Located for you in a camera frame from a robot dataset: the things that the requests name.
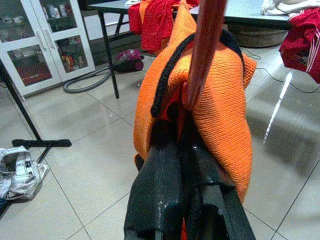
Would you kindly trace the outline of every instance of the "white tile floor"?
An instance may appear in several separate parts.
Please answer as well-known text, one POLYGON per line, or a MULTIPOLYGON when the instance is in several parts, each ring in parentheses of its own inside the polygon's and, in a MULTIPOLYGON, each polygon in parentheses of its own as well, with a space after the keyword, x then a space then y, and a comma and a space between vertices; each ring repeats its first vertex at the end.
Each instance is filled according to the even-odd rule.
MULTIPOLYGON (((250 51, 261 56, 258 67, 280 80, 291 71, 283 66, 278 46, 250 51)), ((147 67, 152 59, 145 58, 147 67)), ((11 205, 0 219, 1 240, 123 239, 128 193, 137 174, 132 133, 144 74, 117 74, 118 100, 111 81, 86 93, 68 94, 59 87, 26 99, 43 138, 69 138, 72 147, 49 152, 50 172, 39 193, 11 205)), ((295 70, 291 82, 305 91, 318 86, 295 70)), ((289 87, 265 137, 283 87, 258 69, 245 90, 253 170, 244 207, 257 240, 319 240, 320 90, 305 94, 289 87)), ((0 88, 0 147, 31 137, 0 88)), ((39 149, 31 153, 40 155, 39 149)))

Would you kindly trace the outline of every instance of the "orange knit fabric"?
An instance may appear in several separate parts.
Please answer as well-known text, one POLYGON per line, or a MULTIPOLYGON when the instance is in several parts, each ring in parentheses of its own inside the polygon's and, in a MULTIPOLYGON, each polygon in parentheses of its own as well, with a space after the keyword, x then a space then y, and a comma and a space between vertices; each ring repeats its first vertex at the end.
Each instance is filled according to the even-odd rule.
MULTIPOLYGON (((150 109, 162 71, 177 46, 196 31, 196 23, 185 4, 181 4, 175 19, 168 47, 154 60, 142 82, 134 120, 133 141, 135 149, 147 159, 150 149, 152 126, 157 119, 150 109)), ((186 82, 192 49, 182 54, 168 80, 163 98, 163 109, 170 97, 186 82)), ((256 63, 243 55, 241 58, 231 49, 219 44, 205 82, 203 93, 192 111, 195 124, 211 154, 236 184, 241 201, 247 192, 251 165, 252 146, 250 130, 246 121, 246 87, 255 71, 256 63)))

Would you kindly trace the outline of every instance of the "gray hose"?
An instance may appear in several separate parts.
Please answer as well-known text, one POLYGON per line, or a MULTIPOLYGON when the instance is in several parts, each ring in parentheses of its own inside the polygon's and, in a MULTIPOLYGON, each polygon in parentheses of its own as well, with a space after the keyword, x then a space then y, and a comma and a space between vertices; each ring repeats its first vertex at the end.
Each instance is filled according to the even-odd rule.
POLYGON ((76 78, 76 79, 72 79, 72 80, 66 82, 66 83, 63 85, 63 90, 64 90, 65 92, 69 93, 69 94, 78 94, 78 93, 83 93, 83 92, 89 91, 89 90, 91 90, 91 89, 94 89, 94 88, 100 86, 101 84, 103 84, 105 81, 107 81, 108 78, 110 78, 110 76, 111 76, 110 71, 108 71, 101 80, 99 80, 99 81, 97 81, 97 82, 95 82, 95 83, 93 83, 93 84, 91 84, 91 85, 89 85, 89 86, 86 86, 86 87, 83 87, 83 88, 78 88, 78 89, 71 89, 71 88, 68 88, 68 87, 69 87, 70 85, 76 83, 76 82, 79 82, 79 81, 82 81, 82 80, 91 78, 91 77, 93 77, 93 76, 96 76, 97 74, 99 74, 99 73, 101 73, 101 72, 103 72, 103 71, 105 71, 105 70, 108 70, 108 69, 109 69, 109 67, 107 66, 107 67, 104 67, 104 68, 102 68, 102 69, 96 70, 96 71, 91 72, 91 73, 88 73, 88 74, 86 74, 86 75, 83 75, 83 76, 81 76, 81 77, 78 77, 78 78, 76 78))

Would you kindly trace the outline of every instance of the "cabinet handle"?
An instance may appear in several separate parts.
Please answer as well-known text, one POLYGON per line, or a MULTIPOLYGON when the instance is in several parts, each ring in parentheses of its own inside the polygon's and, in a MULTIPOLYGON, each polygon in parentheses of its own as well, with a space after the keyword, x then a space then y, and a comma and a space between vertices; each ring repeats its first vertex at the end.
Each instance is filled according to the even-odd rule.
POLYGON ((54 42, 52 41, 52 39, 51 39, 51 37, 50 37, 50 34, 49 34, 48 29, 45 29, 45 30, 44 30, 44 33, 46 34, 46 38, 47 38, 47 41, 49 42, 50 47, 51 47, 52 49, 56 49, 56 48, 55 48, 55 44, 54 44, 54 42))
POLYGON ((42 42, 42 39, 41 39, 41 37, 39 35, 39 31, 37 30, 35 32, 35 34, 36 34, 36 37, 38 38, 38 41, 39 41, 39 44, 40 44, 40 48, 42 48, 46 52, 47 48, 44 46, 44 43, 42 42))

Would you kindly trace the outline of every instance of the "wooden handle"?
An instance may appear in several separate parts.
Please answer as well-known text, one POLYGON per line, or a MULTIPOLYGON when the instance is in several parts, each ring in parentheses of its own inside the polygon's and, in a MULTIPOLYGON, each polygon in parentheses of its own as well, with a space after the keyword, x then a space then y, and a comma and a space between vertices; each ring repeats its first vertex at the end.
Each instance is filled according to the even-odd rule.
POLYGON ((192 110, 202 93, 221 36, 227 0, 201 0, 184 107, 192 110))

